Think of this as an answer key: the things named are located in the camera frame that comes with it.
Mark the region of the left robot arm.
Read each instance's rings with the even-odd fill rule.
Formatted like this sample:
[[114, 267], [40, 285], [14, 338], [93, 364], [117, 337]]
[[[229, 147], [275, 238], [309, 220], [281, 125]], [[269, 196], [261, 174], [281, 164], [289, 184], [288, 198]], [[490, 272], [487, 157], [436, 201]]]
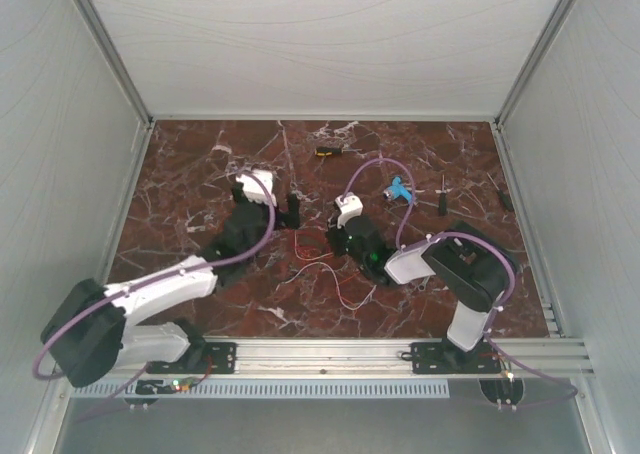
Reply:
[[89, 278], [72, 288], [40, 335], [58, 376], [82, 388], [135, 364], [164, 363], [184, 372], [203, 365], [207, 343], [192, 325], [185, 320], [149, 325], [147, 319], [231, 287], [274, 231], [300, 226], [300, 200], [293, 193], [285, 211], [241, 182], [232, 193], [231, 214], [199, 253], [132, 281], [101, 285]]

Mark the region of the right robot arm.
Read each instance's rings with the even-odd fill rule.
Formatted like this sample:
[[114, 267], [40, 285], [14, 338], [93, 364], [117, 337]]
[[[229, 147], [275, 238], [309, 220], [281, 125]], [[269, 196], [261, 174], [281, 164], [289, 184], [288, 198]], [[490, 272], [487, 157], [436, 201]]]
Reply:
[[446, 337], [432, 348], [412, 348], [414, 371], [498, 372], [500, 364], [481, 363], [491, 312], [515, 289], [519, 262], [507, 249], [464, 221], [400, 249], [388, 245], [366, 215], [344, 224], [333, 216], [326, 238], [336, 256], [349, 256], [376, 286], [398, 287], [437, 277], [457, 299]]

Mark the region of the yellow black screwdriver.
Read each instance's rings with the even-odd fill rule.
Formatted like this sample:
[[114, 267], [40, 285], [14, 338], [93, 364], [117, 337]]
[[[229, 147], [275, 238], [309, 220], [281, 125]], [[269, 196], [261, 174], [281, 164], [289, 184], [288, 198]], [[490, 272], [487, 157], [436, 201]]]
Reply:
[[345, 153], [358, 153], [358, 149], [352, 149], [349, 147], [328, 147], [328, 146], [318, 146], [314, 150], [314, 155], [316, 157], [332, 157], [332, 156], [341, 156]]

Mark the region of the blue plastic tool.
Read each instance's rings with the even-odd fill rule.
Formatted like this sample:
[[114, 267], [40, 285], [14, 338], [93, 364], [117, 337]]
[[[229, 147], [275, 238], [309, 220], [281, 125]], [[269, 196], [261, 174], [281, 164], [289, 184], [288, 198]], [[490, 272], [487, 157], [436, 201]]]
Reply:
[[407, 188], [400, 176], [395, 176], [391, 184], [383, 191], [383, 197], [386, 201], [395, 201], [397, 199], [404, 199], [407, 203], [412, 201], [412, 190]]

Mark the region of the silver wrench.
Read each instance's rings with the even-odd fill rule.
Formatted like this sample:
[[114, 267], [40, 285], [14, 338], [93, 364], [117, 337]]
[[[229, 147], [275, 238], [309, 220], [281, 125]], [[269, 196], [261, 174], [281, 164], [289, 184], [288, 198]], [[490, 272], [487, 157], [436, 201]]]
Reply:
[[423, 278], [423, 279], [421, 280], [421, 282], [419, 283], [419, 285], [418, 285], [418, 290], [419, 290], [419, 291], [425, 291], [425, 290], [426, 290], [426, 287], [427, 287], [427, 284], [428, 284], [428, 282], [429, 282], [429, 280], [430, 280], [430, 279], [431, 279], [431, 277], [425, 277], [425, 278]]

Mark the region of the black screwdriver far right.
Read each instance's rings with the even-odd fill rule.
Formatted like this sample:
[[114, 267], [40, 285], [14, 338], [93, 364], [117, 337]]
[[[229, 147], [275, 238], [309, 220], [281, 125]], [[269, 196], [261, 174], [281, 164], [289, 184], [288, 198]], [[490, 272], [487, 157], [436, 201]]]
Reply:
[[487, 176], [495, 189], [495, 192], [497, 194], [497, 197], [502, 207], [507, 212], [514, 212], [514, 206], [510, 196], [497, 184], [497, 182], [494, 180], [494, 178], [490, 174], [487, 174]]

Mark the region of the aluminium front rail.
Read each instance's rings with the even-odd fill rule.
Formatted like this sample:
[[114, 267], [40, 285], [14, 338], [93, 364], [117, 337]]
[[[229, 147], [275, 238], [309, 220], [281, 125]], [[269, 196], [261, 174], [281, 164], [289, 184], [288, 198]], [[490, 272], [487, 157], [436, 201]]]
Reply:
[[[500, 357], [500, 374], [420, 375], [413, 374], [411, 363], [399, 358], [411, 343], [438, 342], [438, 339], [285, 339], [285, 338], [214, 338], [205, 337], [194, 344], [233, 342], [237, 344], [235, 372], [217, 376], [257, 378], [405, 378], [409, 376], [496, 378], [511, 371], [518, 377], [535, 372], [569, 378], [591, 375], [594, 370], [584, 343], [569, 338], [497, 339], [488, 343]], [[152, 362], [177, 361], [190, 347], [176, 337], [168, 336], [126, 341], [109, 354], [91, 354], [79, 368], [70, 373], [75, 387], [85, 387], [108, 375], [144, 373]]]

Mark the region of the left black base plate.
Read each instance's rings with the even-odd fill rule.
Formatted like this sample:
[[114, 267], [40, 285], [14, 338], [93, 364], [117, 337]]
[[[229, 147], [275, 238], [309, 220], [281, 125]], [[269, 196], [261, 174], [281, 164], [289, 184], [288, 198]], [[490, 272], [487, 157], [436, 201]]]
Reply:
[[152, 362], [146, 372], [176, 375], [233, 374], [236, 354], [236, 343], [204, 341], [191, 345], [177, 361]]

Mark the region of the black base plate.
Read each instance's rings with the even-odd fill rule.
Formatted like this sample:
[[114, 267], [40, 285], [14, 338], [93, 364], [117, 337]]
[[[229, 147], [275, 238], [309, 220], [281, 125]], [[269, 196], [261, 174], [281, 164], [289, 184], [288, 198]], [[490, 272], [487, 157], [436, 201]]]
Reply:
[[399, 354], [399, 358], [410, 362], [412, 373], [420, 375], [489, 375], [502, 372], [499, 354], [486, 341], [480, 341], [469, 352], [464, 352], [448, 339], [414, 342], [408, 351]]
[[191, 345], [177, 361], [152, 362], [146, 372], [176, 375], [233, 374], [236, 354], [236, 343], [204, 341]]

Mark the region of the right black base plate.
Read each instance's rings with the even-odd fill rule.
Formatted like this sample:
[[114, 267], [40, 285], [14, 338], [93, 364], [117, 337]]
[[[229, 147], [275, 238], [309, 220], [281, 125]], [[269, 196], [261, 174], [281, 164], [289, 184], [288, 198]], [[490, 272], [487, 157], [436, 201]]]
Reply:
[[502, 372], [499, 354], [486, 341], [480, 341], [469, 352], [464, 352], [448, 339], [414, 342], [408, 351], [399, 354], [399, 358], [410, 362], [412, 373], [420, 375], [489, 375]]

